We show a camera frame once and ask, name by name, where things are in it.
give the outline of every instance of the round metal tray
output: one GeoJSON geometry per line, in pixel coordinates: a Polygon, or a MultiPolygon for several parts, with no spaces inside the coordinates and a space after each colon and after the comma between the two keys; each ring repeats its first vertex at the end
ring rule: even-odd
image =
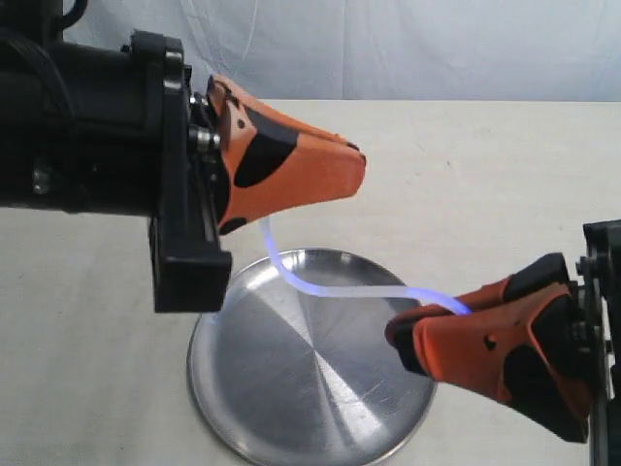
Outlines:
{"type": "MultiPolygon", "coordinates": [[[[402,284],[337,250],[281,254],[322,285],[402,284]]],[[[222,311],[198,319],[188,383],[203,419],[262,466],[362,466],[396,451],[424,418],[436,385],[408,373],[384,341],[386,322],[417,303],[308,296],[269,259],[230,283],[222,311]]]]}

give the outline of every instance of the white curtain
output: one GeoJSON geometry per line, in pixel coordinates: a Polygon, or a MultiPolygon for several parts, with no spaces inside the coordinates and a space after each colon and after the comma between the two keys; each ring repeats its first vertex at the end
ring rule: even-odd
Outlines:
{"type": "Polygon", "coordinates": [[[67,38],[134,28],[182,39],[197,87],[218,72],[261,98],[621,97],[618,0],[91,0],[67,38]]]}

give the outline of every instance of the white table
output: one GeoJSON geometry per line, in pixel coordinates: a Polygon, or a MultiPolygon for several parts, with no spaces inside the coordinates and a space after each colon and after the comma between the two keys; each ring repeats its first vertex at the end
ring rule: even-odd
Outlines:
{"type": "MultiPolygon", "coordinates": [[[[350,250],[410,284],[474,289],[621,217],[621,105],[273,102],[369,159],[355,198],[275,218],[283,249],[350,250]]],[[[226,238],[236,269],[256,225],[226,238]]],[[[151,308],[146,222],[0,212],[0,464],[231,466],[185,385],[196,316],[151,308]]],[[[584,466],[525,417],[441,386],[389,465],[584,466]]]]}

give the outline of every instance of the flexible plastic tube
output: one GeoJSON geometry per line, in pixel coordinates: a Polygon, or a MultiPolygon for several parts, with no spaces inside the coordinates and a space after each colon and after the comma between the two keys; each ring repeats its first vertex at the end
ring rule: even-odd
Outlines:
{"type": "Polygon", "coordinates": [[[270,218],[268,216],[262,218],[260,225],[268,255],[278,273],[289,285],[305,294],[325,298],[408,298],[419,300],[423,304],[437,304],[457,315],[465,315],[471,312],[467,306],[455,298],[431,289],[406,285],[320,286],[306,282],[288,270],[282,263],[272,234],[270,218]]]}

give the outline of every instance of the translucent tube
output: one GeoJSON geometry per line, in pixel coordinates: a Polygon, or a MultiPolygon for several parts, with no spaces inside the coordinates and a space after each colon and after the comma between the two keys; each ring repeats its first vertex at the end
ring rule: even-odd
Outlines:
{"type": "Polygon", "coordinates": [[[471,311],[460,301],[431,289],[415,288],[406,285],[359,285],[359,286],[320,286],[305,282],[288,270],[282,263],[280,253],[272,234],[270,218],[260,220],[261,231],[265,240],[270,260],[280,276],[291,286],[305,294],[324,298],[408,298],[423,304],[437,304],[453,314],[466,315],[471,311]]]}

